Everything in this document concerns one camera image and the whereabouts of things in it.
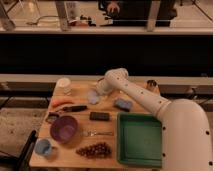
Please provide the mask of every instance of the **carrot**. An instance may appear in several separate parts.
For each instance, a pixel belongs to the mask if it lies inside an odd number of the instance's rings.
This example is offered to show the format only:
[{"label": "carrot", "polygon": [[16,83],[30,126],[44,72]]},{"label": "carrot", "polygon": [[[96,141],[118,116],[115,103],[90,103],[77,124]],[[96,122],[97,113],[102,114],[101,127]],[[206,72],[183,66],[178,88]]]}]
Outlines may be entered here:
[{"label": "carrot", "polygon": [[63,105],[63,104],[66,104],[66,103],[74,103],[73,102],[73,99],[69,96],[58,96],[58,97],[54,97],[52,100],[51,100],[51,106],[53,108],[55,107],[58,107],[60,105]]}]

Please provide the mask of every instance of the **blue sponge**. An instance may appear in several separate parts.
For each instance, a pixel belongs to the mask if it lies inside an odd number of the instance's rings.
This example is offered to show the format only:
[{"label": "blue sponge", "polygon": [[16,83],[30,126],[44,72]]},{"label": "blue sponge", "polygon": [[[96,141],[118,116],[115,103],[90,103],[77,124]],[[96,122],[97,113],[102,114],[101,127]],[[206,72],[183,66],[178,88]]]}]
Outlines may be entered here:
[{"label": "blue sponge", "polygon": [[122,98],[117,98],[115,101],[114,101],[114,106],[119,108],[119,109],[122,109],[126,112],[129,112],[130,109],[132,108],[132,102],[131,101],[128,101],[128,100],[124,100]]}]

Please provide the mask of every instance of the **tongs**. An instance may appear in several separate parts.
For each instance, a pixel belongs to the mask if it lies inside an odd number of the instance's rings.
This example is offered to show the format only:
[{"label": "tongs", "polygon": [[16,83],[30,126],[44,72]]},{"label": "tongs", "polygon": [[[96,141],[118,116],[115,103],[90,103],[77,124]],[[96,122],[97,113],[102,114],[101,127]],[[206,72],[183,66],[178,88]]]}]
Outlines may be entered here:
[{"label": "tongs", "polygon": [[85,137],[92,137],[95,135],[109,135],[109,136],[113,136],[114,133],[113,132],[97,132],[97,131],[83,131],[83,136]]}]

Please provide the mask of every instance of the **blue cup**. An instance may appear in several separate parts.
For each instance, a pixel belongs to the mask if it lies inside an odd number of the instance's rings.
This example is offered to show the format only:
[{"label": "blue cup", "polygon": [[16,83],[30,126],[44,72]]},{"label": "blue cup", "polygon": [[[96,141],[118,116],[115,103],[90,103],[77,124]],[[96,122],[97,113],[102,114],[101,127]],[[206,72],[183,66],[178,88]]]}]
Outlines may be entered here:
[{"label": "blue cup", "polygon": [[36,154],[47,157],[52,153],[52,146],[49,140],[41,139],[36,143],[34,150]]}]

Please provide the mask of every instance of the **purple bowl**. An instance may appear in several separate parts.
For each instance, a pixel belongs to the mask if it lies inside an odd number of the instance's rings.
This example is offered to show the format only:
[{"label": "purple bowl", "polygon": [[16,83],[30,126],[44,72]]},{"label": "purple bowl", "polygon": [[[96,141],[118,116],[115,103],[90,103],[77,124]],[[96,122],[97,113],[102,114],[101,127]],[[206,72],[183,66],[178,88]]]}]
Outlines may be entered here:
[{"label": "purple bowl", "polygon": [[78,122],[72,116],[61,116],[50,127],[50,135],[60,143],[69,142],[77,132]]}]

